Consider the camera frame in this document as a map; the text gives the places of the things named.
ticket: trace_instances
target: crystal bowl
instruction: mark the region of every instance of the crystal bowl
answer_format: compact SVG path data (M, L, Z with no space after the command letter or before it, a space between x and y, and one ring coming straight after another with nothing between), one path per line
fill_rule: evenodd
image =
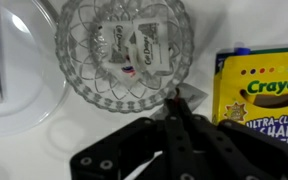
M105 21L154 18L167 12L169 72L143 77L131 88L101 65L107 43L99 26ZM69 0L58 21L56 54L60 68L77 94L98 108L130 113L163 103L188 75L194 50L194 33L179 0Z

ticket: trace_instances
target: white table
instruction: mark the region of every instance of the white table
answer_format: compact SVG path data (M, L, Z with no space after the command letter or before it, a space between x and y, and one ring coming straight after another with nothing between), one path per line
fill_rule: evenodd
M64 0L51 0L57 10ZM195 29L195 58L187 83L209 93L195 113L211 118L214 58L244 43L254 48L288 46L288 1L184 0ZM111 132L141 116L111 114L70 90L41 125L0 138L0 180L70 180L69 160Z

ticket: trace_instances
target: crayola box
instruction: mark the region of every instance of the crayola box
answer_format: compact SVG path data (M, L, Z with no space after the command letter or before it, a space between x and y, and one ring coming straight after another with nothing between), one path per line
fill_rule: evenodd
M217 56L213 122L231 119L288 143L288 49Z

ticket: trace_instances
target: white paper plate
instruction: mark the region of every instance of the white paper plate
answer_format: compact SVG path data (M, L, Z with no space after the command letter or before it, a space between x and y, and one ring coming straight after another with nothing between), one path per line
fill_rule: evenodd
M36 2L0 0L0 136L39 124L66 92L55 55L55 25Z

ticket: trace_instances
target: black metal bracket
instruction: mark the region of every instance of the black metal bracket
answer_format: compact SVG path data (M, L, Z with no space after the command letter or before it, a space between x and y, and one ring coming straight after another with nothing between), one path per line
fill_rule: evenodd
M140 118L75 155L73 180L121 180L149 161L137 180L288 179L288 144L230 120L215 126L182 99L165 105L165 120Z

